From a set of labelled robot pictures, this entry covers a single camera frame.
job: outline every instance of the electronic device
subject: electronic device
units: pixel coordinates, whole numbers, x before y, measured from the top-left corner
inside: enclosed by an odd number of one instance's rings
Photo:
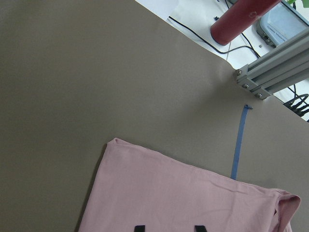
[[[256,27],[261,38],[275,47],[308,29],[309,22],[286,1],[282,1],[263,15]]]

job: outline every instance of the pink fabric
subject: pink fabric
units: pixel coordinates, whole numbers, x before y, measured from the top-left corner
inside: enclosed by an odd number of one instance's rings
[[[289,232],[300,198],[187,165],[113,139],[79,232]]]

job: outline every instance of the gray backdrop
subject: gray backdrop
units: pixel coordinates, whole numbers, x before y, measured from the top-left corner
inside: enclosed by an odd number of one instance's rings
[[[0,231],[74,231],[114,137],[298,194],[308,229],[308,123],[134,1],[0,3]]]

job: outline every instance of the black wire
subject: black wire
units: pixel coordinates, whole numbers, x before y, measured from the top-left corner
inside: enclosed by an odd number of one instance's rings
[[[191,31],[191,32],[192,32],[193,34],[195,34],[199,39],[201,39],[204,43],[206,43],[207,45],[209,45],[213,50],[215,50],[216,52],[218,52],[218,53],[220,53],[220,54],[227,54],[227,53],[230,53],[230,52],[232,52],[232,51],[235,51],[235,50],[240,49],[240,48],[243,48],[243,47],[246,47],[246,48],[248,48],[248,49],[250,49],[250,50],[254,50],[253,48],[251,48],[251,47],[249,47],[249,46],[240,46],[240,47],[233,48],[233,49],[231,49],[231,50],[229,50],[229,51],[227,51],[227,52],[221,52],[221,51],[219,51],[217,48],[215,48],[213,45],[211,45],[209,42],[207,42],[207,41],[204,40],[202,37],[200,37],[198,34],[196,34],[192,29],[190,29],[190,28],[187,27],[186,25],[184,25],[184,24],[178,22],[176,19],[172,18],[171,16],[169,16],[169,18],[170,18],[171,20],[173,20],[174,22],[178,23],[179,25],[181,25],[182,27],[184,27],[184,28],[188,29],[189,31]]]
[[[248,40],[248,38],[244,35],[244,33],[241,33],[241,35],[246,39],[246,41],[249,43],[250,47],[252,48],[252,51],[254,52],[255,56],[259,59],[261,56],[257,53],[257,51],[255,51],[255,49],[253,48],[253,46],[250,43],[250,41]]]
[[[309,107],[309,104],[305,101],[305,99],[308,97],[308,94],[298,95],[296,93],[296,85],[294,85],[294,91],[290,87],[288,87],[288,89],[291,90],[294,93],[294,98],[292,100],[284,103],[283,105],[287,106],[289,109],[293,110],[297,115],[299,115],[301,117],[304,116],[306,113],[309,113],[309,109],[302,111],[302,110],[306,109],[307,107]],[[300,99],[301,101],[298,104],[293,105],[293,103],[297,99]]]
[[[299,95],[296,93],[296,86],[295,86],[295,88],[294,88],[295,91],[293,91],[290,87],[288,87],[288,89],[291,90],[291,91],[294,93],[294,96],[296,96],[296,97],[294,97],[294,98],[299,97]]]

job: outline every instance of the wire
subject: wire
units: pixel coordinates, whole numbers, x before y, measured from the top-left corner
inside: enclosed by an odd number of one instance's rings
[[[246,39],[246,41],[249,43],[250,47],[252,48],[252,51],[254,52],[255,56],[259,59],[261,56],[257,53],[257,51],[255,51],[255,49],[253,48],[253,46],[250,43],[250,41],[248,40],[248,38],[244,35],[244,33],[241,33],[241,35]]]
[[[250,49],[250,50],[252,50],[252,51],[254,50],[253,48],[251,48],[251,47],[249,47],[249,46],[240,46],[240,47],[233,48],[232,50],[229,50],[229,51],[227,51],[227,52],[222,52],[222,51],[218,50],[217,48],[215,48],[213,45],[211,45],[209,42],[207,42],[206,40],[204,40],[202,37],[200,37],[196,32],[194,32],[192,29],[190,29],[190,28],[187,27],[186,25],[184,25],[184,24],[178,22],[176,19],[172,18],[171,16],[169,16],[169,18],[170,18],[171,20],[173,20],[174,22],[178,23],[180,26],[182,26],[182,27],[188,29],[189,31],[191,31],[191,32],[192,32],[193,34],[195,34],[199,39],[201,39],[204,43],[206,43],[207,45],[209,45],[213,50],[215,50],[216,52],[218,52],[218,53],[220,53],[220,54],[227,54],[227,53],[230,53],[230,52],[232,52],[232,51],[235,51],[235,50],[240,49],[240,48],[243,48],[243,47],[248,48],[248,49]]]
[[[288,87],[288,89],[289,90],[291,90],[293,93],[294,93],[294,101],[296,100],[295,98],[297,98],[297,97],[299,97],[299,95],[296,93],[296,85],[294,85],[294,91],[290,88],[290,87]]]
[[[287,101],[286,103],[284,103],[283,105],[285,105],[286,107],[290,108],[291,110],[293,111],[296,111],[296,110],[299,110],[298,107],[302,104],[302,103],[305,103],[305,100],[307,99],[307,97],[309,96],[309,94],[302,94],[302,95],[299,95],[297,96],[295,99],[292,99],[292,100],[289,100]],[[301,101],[295,105],[292,106],[293,102],[297,99],[300,99]]]

